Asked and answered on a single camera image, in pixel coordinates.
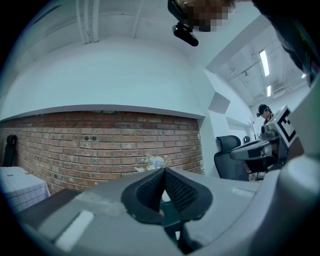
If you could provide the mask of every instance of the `table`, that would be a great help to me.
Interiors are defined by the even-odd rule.
[[[15,214],[50,197],[47,183],[21,167],[0,167],[0,183]]]

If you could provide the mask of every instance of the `fluorescent light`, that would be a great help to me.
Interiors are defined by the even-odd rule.
[[[269,85],[269,86],[266,88],[266,95],[267,95],[268,97],[271,96],[271,85]]]
[[[260,57],[261,57],[261,61],[263,64],[264,75],[268,76],[269,75],[269,65],[268,65],[268,59],[267,59],[267,54],[266,54],[265,50],[260,52]]]

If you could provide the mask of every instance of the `red brick wall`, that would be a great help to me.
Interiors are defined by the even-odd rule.
[[[166,155],[167,166],[203,174],[196,119],[135,112],[60,112],[0,125],[0,162],[8,135],[18,137],[16,165],[46,180],[51,193],[83,191]]]

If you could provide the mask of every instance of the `desk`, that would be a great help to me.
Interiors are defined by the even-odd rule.
[[[14,213],[50,197],[47,183],[21,167],[0,167],[0,183]]]

